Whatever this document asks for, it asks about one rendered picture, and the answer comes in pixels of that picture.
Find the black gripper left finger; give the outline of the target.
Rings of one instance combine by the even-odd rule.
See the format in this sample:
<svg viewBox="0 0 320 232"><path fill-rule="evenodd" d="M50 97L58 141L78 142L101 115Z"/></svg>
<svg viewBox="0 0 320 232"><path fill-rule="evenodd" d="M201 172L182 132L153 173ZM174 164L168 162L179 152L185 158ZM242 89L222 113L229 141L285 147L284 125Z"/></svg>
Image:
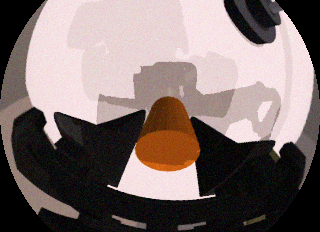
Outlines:
<svg viewBox="0 0 320 232"><path fill-rule="evenodd" d="M119 187L121 176L143 129L145 109L103 124L93 124L61 112L53 113L53 120L60 136L67 137L91 153L97 167L107 177L108 185Z"/></svg>

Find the orange tapered knob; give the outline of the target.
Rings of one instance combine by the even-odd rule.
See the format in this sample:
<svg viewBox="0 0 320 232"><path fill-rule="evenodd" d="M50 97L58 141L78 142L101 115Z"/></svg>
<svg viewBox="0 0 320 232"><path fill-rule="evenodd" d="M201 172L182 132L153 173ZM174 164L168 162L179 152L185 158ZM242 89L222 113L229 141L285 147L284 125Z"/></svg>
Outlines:
<svg viewBox="0 0 320 232"><path fill-rule="evenodd" d="M183 101L173 96L153 103L135 145L137 159L157 171L179 171L195 163L199 141Z"/></svg>

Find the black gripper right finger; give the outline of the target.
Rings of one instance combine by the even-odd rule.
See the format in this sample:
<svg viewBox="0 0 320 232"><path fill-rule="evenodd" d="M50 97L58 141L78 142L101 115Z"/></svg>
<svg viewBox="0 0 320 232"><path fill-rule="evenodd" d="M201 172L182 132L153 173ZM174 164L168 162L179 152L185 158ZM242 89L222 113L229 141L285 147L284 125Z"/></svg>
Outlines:
<svg viewBox="0 0 320 232"><path fill-rule="evenodd" d="M199 197L215 195L215 189L235 175L245 161L265 153L269 155L276 145L275 140L237 143L193 116L191 124L200 144L200 155L195 161Z"/></svg>

